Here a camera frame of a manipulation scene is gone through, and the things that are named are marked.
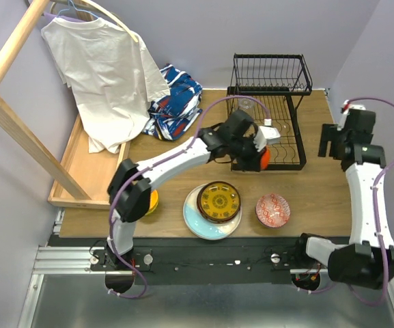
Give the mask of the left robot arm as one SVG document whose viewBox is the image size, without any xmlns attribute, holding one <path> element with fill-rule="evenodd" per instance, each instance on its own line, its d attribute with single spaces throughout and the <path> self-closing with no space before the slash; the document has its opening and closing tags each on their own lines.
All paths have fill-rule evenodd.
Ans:
<svg viewBox="0 0 394 328">
<path fill-rule="evenodd" d="M 129 264 L 135 223 L 148 212 L 153 190 L 182 172 L 224 156 L 259 172 L 268 164 L 265 134 L 265 127 L 237 110 L 225 122 L 199 129 L 194 137 L 168 152 L 138 163 L 131 159 L 122 161 L 107 189 L 107 263 L 115 270 Z"/>
</svg>

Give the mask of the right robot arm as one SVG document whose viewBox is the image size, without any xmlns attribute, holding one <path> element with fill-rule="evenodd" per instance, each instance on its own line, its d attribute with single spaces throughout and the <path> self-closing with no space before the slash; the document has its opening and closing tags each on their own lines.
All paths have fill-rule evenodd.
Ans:
<svg viewBox="0 0 394 328">
<path fill-rule="evenodd" d="M 372 144 L 376 115 L 348 105 L 337 124 L 323 124 L 318 155 L 340 161 L 350 190 L 352 227 L 347 245 L 303 233 L 292 251 L 302 268 L 317 262 L 334 282 L 378 290 L 394 277 L 394 240 L 382 187 L 384 149 Z"/>
</svg>

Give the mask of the orange-red bowl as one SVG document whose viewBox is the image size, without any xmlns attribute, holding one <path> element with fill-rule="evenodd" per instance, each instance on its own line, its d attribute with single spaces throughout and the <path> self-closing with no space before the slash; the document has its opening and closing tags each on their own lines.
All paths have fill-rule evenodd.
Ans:
<svg viewBox="0 0 394 328">
<path fill-rule="evenodd" d="M 265 146 L 260 152 L 259 152 L 260 158 L 259 158 L 259 168 L 261 171 L 267 170 L 267 167 L 270 163 L 270 149 L 268 146 Z"/>
</svg>

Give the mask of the clear faceted drinking glass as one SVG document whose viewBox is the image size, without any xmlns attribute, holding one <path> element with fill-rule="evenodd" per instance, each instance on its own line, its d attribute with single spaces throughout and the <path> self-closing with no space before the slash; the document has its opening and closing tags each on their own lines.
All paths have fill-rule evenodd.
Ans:
<svg viewBox="0 0 394 328">
<path fill-rule="evenodd" d="M 241 98 L 238 100 L 238 108 L 243 111 L 251 111 L 254 109 L 255 102 L 248 98 Z"/>
</svg>

